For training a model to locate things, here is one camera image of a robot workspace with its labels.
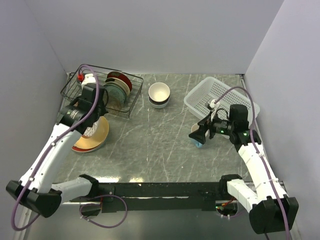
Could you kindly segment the floral orange rimmed plate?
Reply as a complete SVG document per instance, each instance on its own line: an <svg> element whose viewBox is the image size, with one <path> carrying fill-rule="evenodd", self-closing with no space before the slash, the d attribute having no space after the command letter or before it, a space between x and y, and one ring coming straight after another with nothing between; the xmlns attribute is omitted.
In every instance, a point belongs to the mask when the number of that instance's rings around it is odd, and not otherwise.
<svg viewBox="0 0 320 240"><path fill-rule="evenodd" d="M99 125L99 120L97 120L96 122L93 123L93 125L91 127L88 127L84 134L82 135L83 138L91 138L95 132L97 131Z"/></svg>

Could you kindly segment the yellow plate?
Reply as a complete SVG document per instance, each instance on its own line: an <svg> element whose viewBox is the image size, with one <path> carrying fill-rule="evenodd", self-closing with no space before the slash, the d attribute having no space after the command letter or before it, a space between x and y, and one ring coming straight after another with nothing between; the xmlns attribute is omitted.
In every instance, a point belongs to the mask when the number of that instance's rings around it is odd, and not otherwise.
<svg viewBox="0 0 320 240"><path fill-rule="evenodd" d="M94 135L90 138L84 138L81 136L73 146L81 149L95 148L107 139L109 131L110 126L108 120L104 116L101 116L99 118L98 127Z"/></svg>

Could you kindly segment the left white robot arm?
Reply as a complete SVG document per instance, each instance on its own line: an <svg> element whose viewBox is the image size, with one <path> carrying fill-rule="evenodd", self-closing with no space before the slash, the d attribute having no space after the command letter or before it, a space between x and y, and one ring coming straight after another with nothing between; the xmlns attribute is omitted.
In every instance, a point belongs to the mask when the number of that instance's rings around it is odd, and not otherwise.
<svg viewBox="0 0 320 240"><path fill-rule="evenodd" d="M81 95L60 111L51 136L36 161L20 180L10 180L5 188L19 204L48 218L64 202L78 197L88 201L97 199L99 181L87 174L59 184L53 181L78 139L107 113L108 99L103 86L88 83Z"/></svg>

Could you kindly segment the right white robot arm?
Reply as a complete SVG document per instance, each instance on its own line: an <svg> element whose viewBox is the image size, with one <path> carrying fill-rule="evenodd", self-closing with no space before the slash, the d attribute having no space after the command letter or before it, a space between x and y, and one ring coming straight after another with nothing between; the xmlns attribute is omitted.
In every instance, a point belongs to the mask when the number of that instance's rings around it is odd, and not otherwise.
<svg viewBox="0 0 320 240"><path fill-rule="evenodd" d="M226 176L219 186L223 199L234 197L246 209L256 234L284 231L290 239L299 204L288 196L265 160L264 148L258 133L249 127L248 109L242 104L232 104L227 120L218 117L219 105L208 104L209 114L198 122L198 128L189 137L204 145L216 134L229 137L244 161L255 189L249 188L240 177Z"/></svg>

